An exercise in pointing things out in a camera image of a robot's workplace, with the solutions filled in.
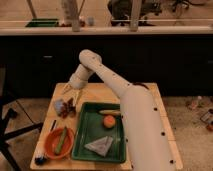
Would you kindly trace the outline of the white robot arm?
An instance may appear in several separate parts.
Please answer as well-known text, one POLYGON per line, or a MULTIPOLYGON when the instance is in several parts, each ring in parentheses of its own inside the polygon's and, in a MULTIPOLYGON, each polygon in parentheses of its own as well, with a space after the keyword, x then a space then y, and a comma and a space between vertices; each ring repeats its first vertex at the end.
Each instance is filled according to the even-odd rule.
POLYGON ((95 52, 85 49, 68 85, 82 89, 93 73, 120 99, 120 111, 133 171, 175 171, 168 138, 151 91, 135 85, 106 67, 95 52))

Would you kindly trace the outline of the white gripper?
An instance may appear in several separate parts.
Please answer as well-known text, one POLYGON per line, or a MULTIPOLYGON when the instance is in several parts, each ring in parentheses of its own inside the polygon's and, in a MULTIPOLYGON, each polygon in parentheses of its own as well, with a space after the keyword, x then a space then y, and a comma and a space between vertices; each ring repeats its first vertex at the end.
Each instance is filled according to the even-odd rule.
MULTIPOLYGON (((62 94, 65 94, 66 92, 70 91, 71 87, 73 89, 82 89, 86 86, 87 81, 84 79, 84 73, 83 72, 75 72, 71 75, 69 84, 66 83, 63 90, 62 94)), ((80 95, 81 90, 76 90, 75 92, 75 97, 74 97, 74 106, 76 106, 79 95, 80 95)))

